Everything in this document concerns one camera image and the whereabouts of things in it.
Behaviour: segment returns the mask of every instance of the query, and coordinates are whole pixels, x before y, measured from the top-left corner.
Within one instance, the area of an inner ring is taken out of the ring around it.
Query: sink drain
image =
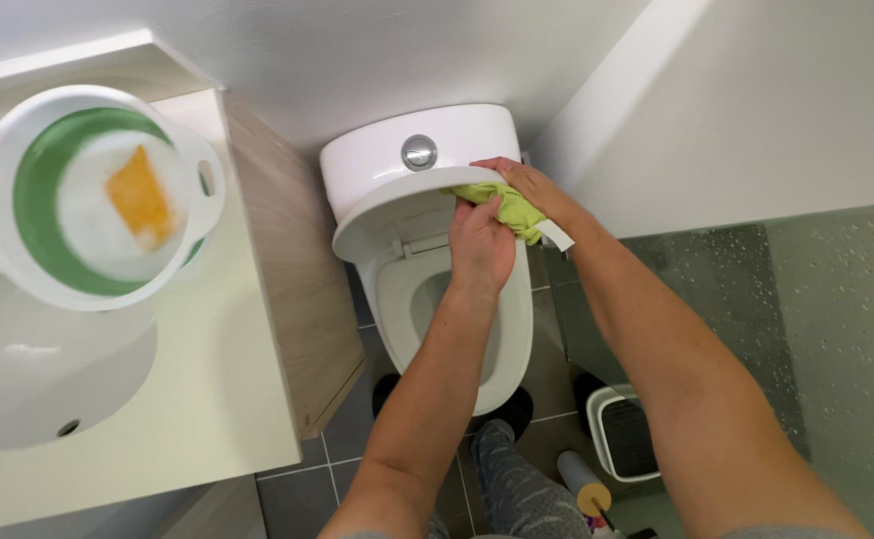
[[[57,437],[70,435],[77,430],[78,425],[80,425],[80,419],[68,421],[66,425],[64,425],[59,431],[57,431]]]

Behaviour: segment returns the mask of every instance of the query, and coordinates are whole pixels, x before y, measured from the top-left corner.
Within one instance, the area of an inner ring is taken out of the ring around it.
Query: flush button
[[[425,171],[437,162],[437,145],[425,135],[408,138],[407,142],[403,143],[403,150],[400,153],[403,164],[414,172]]]

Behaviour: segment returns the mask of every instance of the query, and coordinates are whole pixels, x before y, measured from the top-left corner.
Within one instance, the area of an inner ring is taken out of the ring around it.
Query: hand
[[[474,207],[457,198],[450,224],[450,285],[472,294],[489,292],[495,301],[514,270],[516,241],[510,227],[496,220],[500,197]]]
[[[494,157],[470,163],[471,167],[483,167],[500,173],[507,183],[520,192],[523,198],[552,219],[558,225],[568,213],[582,209],[550,178],[539,170],[506,157]]]

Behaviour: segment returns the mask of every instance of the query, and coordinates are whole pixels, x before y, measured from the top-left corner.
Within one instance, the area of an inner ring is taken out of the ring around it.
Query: cleaning cloth
[[[441,189],[444,195],[456,195],[475,204],[486,204],[493,197],[499,196],[500,211],[497,221],[510,227],[518,240],[524,240],[528,246],[540,241],[540,236],[546,235],[557,244],[561,251],[570,249],[573,240],[566,235],[557,224],[547,219],[539,209],[527,202],[520,192],[498,181],[485,181],[473,185],[458,185]]]

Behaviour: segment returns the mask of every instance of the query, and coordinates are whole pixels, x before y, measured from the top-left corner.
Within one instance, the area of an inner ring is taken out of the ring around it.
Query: soapy water
[[[105,184],[143,147],[174,215],[177,232],[146,251],[107,196]],[[184,165],[164,140],[141,131],[112,131],[88,142],[68,163],[57,189],[56,212],[64,241],[90,269],[121,281],[152,279],[183,239],[188,217]]]

